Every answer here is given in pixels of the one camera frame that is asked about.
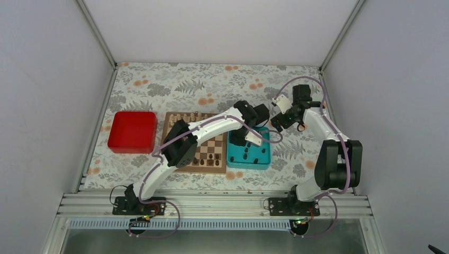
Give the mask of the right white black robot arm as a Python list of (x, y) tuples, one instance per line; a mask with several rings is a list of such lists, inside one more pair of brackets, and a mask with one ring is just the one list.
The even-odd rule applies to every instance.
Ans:
[(360, 183), (363, 146), (342, 133), (325, 113), (323, 101), (314, 101), (308, 85), (295, 85), (293, 100), (277, 94), (272, 104), (280, 109), (271, 119), (278, 131), (305, 125), (321, 143), (314, 177), (293, 186), (286, 198), (275, 200), (271, 215), (318, 214), (318, 201), (329, 194), (344, 194)]

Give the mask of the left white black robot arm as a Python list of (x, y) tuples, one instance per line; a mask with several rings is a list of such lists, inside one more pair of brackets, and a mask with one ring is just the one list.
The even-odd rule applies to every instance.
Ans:
[(226, 111), (205, 120), (186, 123), (175, 122), (164, 143), (152, 153), (156, 159), (150, 170), (124, 192), (124, 208), (133, 214), (141, 214), (147, 208), (147, 200), (153, 197), (157, 187), (169, 174), (193, 162), (197, 147), (223, 133), (229, 134), (230, 143), (245, 146), (247, 142), (260, 145), (264, 138), (253, 128), (269, 119), (270, 112), (264, 104), (251, 106), (238, 101)]

